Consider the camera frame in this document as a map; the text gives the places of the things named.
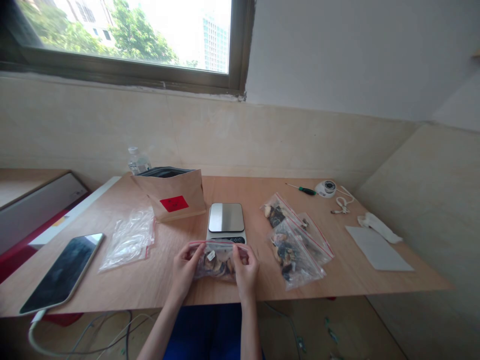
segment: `screwdriver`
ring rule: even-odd
[[[317,193],[316,193],[315,191],[313,191],[312,189],[307,189],[307,188],[305,188],[305,187],[295,186],[295,185],[288,184],[288,183],[285,183],[285,185],[290,185],[291,187],[297,188],[298,190],[300,190],[301,192],[304,192],[304,193],[307,194],[307,195],[316,195],[316,194],[317,194]]]

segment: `person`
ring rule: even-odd
[[[233,245],[233,266],[240,305],[185,306],[195,269],[204,255],[205,244],[188,259],[185,245],[173,259],[172,286],[160,315],[137,360],[242,359],[263,358],[257,321],[256,280],[259,262],[245,246],[248,264],[240,260]]]

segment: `white paper sheet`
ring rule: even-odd
[[[415,271],[375,230],[345,226],[358,247],[376,270]]]

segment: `red label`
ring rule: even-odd
[[[169,213],[172,213],[177,210],[186,209],[189,207],[189,205],[187,204],[183,196],[176,196],[168,199],[163,199],[163,200],[160,200],[160,202]]]

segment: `glass window pane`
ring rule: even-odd
[[[232,0],[16,0],[52,50],[229,72]]]

